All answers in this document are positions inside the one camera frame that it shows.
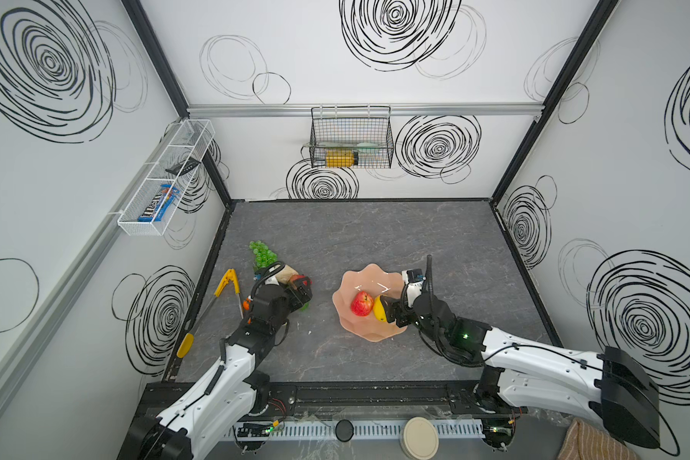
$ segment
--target white wire basket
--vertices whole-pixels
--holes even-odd
[[[210,120],[184,120],[118,219],[130,236],[161,236],[174,217],[190,182],[204,168],[202,157],[215,130]],[[183,174],[194,161],[196,168]],[[179,169],[172,174],[168,169]]]

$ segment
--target black round lid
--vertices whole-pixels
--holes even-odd
[[[350,420],[340,420],[338,424],[335,425],[335,437],[341,442],[350,441],[354,432],[355,429],[352,428]]]

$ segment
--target bunch of grapes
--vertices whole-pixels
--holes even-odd
[[[255,256],[255,262],[253,263],[253,270],[258,270],[264,266],[269,266],[273,262],[276,262],[276,253],[268,249],[266,243],[262,243],[260,240],[251,241],[248,247],[253,250],[253,255]]]

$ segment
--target black wire basket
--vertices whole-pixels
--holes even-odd
[[[391,168],[394,136],[389,106],[312,108],[305,147],[313,168]]]

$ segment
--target red fruit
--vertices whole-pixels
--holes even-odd
[[[359,317],[367,317],[373,309],[373,297],[365,291],[360,291],[355,295],[355,299],[350,304],[350,311]]]

